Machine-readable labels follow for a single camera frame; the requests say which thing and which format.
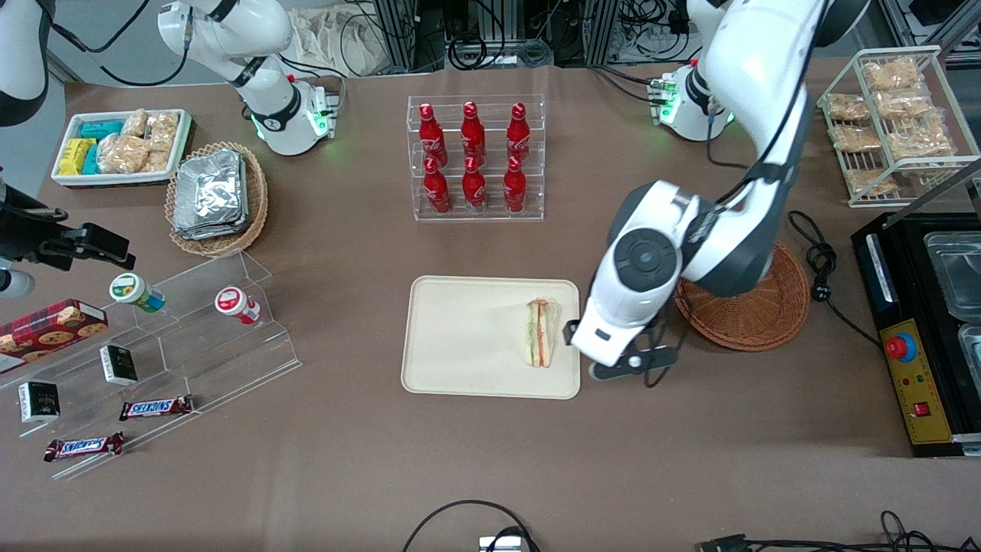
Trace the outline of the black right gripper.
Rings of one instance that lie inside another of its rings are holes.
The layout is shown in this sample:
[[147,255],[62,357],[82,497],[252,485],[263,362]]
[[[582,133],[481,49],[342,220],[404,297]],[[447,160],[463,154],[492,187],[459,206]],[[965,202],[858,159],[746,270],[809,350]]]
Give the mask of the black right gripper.
[[1,256],[3,261],[27,261],[70,271],[74,261],[102,261],[125,271],[136,267],[129,240],[94,223],[81,224],[74,240],[61,240],[69,218],[63,209],[48,206],[1,182]]

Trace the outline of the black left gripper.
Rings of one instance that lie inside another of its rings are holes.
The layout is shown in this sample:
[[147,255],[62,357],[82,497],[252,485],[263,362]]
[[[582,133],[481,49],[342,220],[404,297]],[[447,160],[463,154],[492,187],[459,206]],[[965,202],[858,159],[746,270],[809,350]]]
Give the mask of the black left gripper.
[[[578,348],[575,335],[579,329],[579,319],[565,322],[563,339],[567,346]],[[644,382],[661,382],[676,364],[679,350],[669,346],[656,346],[650,350],[639,350],[630,346],[616,361],[614,366],[603,366],[601,363],[591,363],[589,376],[596,381],[619,380],[628,375],[642,376]]]

